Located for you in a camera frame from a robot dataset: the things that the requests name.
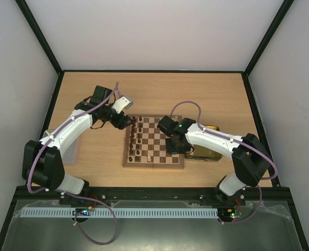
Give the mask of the wooden folding chess board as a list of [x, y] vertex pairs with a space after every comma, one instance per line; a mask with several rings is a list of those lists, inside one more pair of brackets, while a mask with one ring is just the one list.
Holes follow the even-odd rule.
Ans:
[[[183, 169], [184, 155], [171, 155], [166, 152], [165, 140], [167, 136], [158, 128], [158, 122], [163, 115], [132, 115], [131, 118], [135, 125], [135, 137], [130, 139], [131, 126], [126, 128], [124, 138], [124, 152], [122, 166], [124, 168], [146, 168], [146, 169]], [[132, 157], [133, 161], [129, 162], [128, 158]]]

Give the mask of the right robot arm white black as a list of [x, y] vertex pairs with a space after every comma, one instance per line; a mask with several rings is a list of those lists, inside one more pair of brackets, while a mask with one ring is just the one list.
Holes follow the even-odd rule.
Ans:
[[270, 166], [267, 151], [251, 133], [230, 135], [204, 127], [189, 118], [177, 122], [168, 116], [159, 121], [157, 128], [167, 136], [165, 145], [169, 154], [186, 154], [195, 146], [201, 146], [232, 160], [234, 171], [214, 189], [216, 201], [222, 205], [232, 201], [234, 194], [246, 186], [257, 186]]

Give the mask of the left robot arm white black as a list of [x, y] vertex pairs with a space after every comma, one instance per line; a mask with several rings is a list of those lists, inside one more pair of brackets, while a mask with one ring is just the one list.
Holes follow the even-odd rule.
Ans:
[[123, 96], [113, 104], [102, 102], [94, 105], [87, 101], [78, 103], [66, 121], [39, 141], [30, 140], [25, 145], [22, 176], [30, 193], [63, 191], [75, 195], [81, 193], [86, 181], [65, 172], [63, 156], [78, 137], [100, 120], [110, 122], [120, 130], [133, 123], [125, 115], [133, 102]]

